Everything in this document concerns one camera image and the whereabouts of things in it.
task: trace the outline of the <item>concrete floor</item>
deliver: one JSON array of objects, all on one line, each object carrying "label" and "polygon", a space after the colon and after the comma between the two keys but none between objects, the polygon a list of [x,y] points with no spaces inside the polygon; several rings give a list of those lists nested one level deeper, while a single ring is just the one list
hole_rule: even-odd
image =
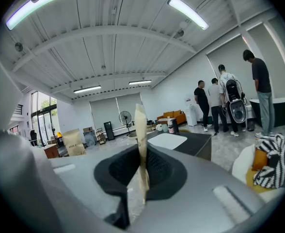
[{"label": "concrete floor", "polygon": [[[187,124],[183,124],[179,126],[180,129],[187,129],[193,133],[206,133],[206,134],[214,134],[213,127],[208,128],[208,132],[204,132],[203,126],[196,125],[194,127],[188,126]],[[211,161],[221,166],[225,170],[229,171],[235,159],[239,156],[241,151],[254,143],[255,133],[261,132],[262,128],[259,125],[255,125],[255,131],[253,132],[242,132],[241,128],[239,128],[239,137],[234,137],[230,134],[232,130],[231,126],[229,126],[230,130],[226,133],[223,133],[220,126],[220,132],[218,135],[213,136],[211,139],[212,152],[211,152]],[[275,133],[282,133],[285,135],[285,125],[281,127],[277,127],[274,129]],[[127,148],[128,145],[135,143],[135,141],[127,138],[126,135],[116,137],[112,141],[107,141],[104,145],[95,145],[92,147],[88,147],[87,154],[92,154],[95,151],[110,151],[116,147],[124,147]],[[137,216],[143,210],[143,197],[140,190],[140,182],[139,175],[136,172],[130,184],[128,185],[128,210],[131,223],[135,220]]]}]

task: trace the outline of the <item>ceiling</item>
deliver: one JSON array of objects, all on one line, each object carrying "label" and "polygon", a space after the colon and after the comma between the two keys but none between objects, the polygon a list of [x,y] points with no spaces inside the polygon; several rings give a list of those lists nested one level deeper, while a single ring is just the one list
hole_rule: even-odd
[{"label": "ceiling", "polygon": [[[140,89],[128,82],[143,78],[154,87],[225,32],[271,7],[266,0],[182,1],[207,22],[207,30],[167,0],[55,0],[12,31],[0,25],[0,58],[19,82],[64,101]],[[174,38],[186,20],[184,35]],[[73,92],[94,85],[102,88]]]}]

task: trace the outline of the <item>black pants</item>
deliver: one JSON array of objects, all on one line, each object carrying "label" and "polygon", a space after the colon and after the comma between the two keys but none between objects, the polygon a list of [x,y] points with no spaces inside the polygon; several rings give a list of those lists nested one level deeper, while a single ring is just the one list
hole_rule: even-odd
[{"label": "black pants", "polygon": [[209,104],[208,103],[200,103],[199,106],[200,106],[201,110],[203,111],[203,124],[204,124],[204,127],[207,127],[208,113],[209,113]]},{"label": "black pants", "polygon": [[222,112],[222,106],[211,107],[211,114],[212,114],[212,118],[214,121],[215,132],[219,132],[218,116],[220,116],[220,118],[221,118],[221,122],[223,125],[223,131],[224,132],[228,131],[228,125],[226,123],[226,117]]},{"label": "black pants", "polygon": [[[229,113],[229,116],[230,116],[230,119],[231,119],[231,125],[232,125],[232,128],[233,128],[233,131],[236,133],[236,132],[238,132],[238,123],[235,122],[235,120],[234,120],[234,118],[232,116],[232,112],[231,112],[231,109],[230,109],[230,102],[228,102],[226,104],[226,108],[228,110],[228,113]],[[240,123],[240,125],[242,126],[242,128],[246,127],[246,123],[245,122]]]}]

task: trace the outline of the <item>zigzag patterned throw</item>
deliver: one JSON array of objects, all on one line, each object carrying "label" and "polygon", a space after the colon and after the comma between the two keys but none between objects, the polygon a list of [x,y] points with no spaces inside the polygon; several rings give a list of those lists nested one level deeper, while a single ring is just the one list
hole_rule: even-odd
[{"label": "zigzag patterned throw", "polygon": [[253,181],[265,188],[279,188],[285,183],[285,136],[264,136],[258,149],[267,153],[269,166],[258,171]]}]

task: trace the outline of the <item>black bathtub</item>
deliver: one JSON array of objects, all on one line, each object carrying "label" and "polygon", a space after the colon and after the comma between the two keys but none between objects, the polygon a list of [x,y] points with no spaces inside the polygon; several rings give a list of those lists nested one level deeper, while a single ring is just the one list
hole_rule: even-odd
[{"label": "black bathtub", "polygon": [[[262,126],[259,100],[251,99],[250,104],[253,108],[257,122],[259,123],[260,126]],[[274,126],[278,127],[278,126],[285,125],[285,98],[273,99],[273,104],[274,104],[274,110],[275,110]]]}]

